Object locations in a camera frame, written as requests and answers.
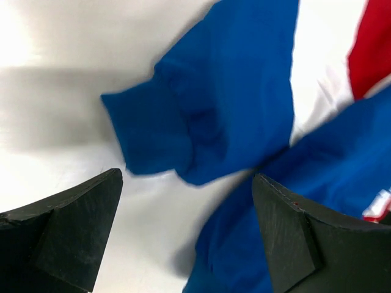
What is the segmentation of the red white blue jacket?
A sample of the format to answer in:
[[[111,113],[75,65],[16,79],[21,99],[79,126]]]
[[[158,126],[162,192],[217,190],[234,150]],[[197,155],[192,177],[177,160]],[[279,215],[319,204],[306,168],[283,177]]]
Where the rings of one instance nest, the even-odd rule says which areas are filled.
[[[317,21],[302,1],[219,1],[150,80],[101,97],[135,175],[202,186],[250,170],[204,224],[185,292],[274,292],[255,175],[389,225],[390,2],[367,1],[336,67],[321,67]]]

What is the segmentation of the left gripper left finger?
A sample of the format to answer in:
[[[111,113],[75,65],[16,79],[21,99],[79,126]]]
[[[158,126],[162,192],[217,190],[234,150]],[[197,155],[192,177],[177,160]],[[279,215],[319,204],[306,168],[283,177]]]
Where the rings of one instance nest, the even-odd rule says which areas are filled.
[[[112,168],[1,213],[1,292],[92,292],[122,187]]]

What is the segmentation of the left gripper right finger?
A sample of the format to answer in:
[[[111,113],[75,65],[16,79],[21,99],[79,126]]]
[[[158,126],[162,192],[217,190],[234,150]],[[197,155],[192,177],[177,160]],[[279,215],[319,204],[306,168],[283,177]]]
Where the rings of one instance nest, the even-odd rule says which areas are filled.
[[[390,292],[390,226],[341,214],[255,175],[274,292]]]

